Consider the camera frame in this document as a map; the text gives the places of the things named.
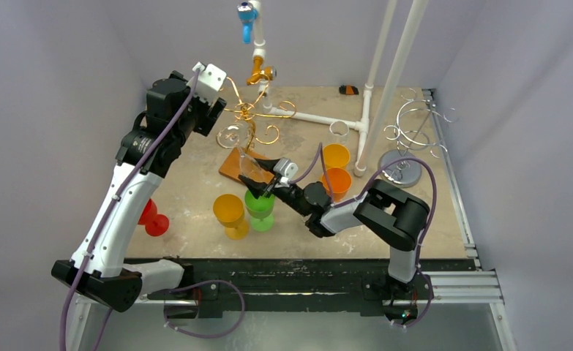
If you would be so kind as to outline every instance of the wooden board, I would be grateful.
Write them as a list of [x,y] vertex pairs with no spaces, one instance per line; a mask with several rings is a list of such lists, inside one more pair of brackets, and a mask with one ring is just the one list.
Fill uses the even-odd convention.
[[[269,159],[268,157],[265,157],[252,150],[249,150],[247,154],[251,157],[254,157],[255,159]],[[265,176],[269,177],[269,179],[273,178],[271,173],[266,171],[263,171],[263,173],[265,173]],[[243,184],[239,180],[239,174],[241,174],[241,170],[239,169],[239,151],[237,151],[235,148],[232,149],[232,151],[228,154],[228,157],[226,157],[226,160],[224,160],[224,163],[222,163],[222,167],[220,167],[220,174],[232,179],[233,181]]]

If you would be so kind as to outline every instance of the blue faucet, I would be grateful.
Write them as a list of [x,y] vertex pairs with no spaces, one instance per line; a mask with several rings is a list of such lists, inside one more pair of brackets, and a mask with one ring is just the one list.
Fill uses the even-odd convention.
[[254,20],[258,17],[258,11],[249,2],[242,2],[236,7],[236,10],[239,13],[239,19],[243,23],[243,43],[250,44],[252,42]]

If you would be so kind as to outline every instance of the wall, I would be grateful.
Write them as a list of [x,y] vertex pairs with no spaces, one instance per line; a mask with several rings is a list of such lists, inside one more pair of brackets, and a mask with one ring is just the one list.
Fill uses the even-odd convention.
[[[394,14],[377,85],[386,81],[411,1]],[[190,62],[212,62],[236,81],[252,68],[251,45],[241,42],[234,0],[107,0],[109,15],[145,84]],[[362,86],[367,79],[386,0],[263,1],[267,61],[283,86]],[[473,28],[484,0],[432,0],[409,61],[403,86],[436,87]]]
[[437,98],[519,350],[573,350],[573,1],[488,1]]
[[51,266],[92,223],[142,90],[100,1],[0,0],[0,350],[57,348]]

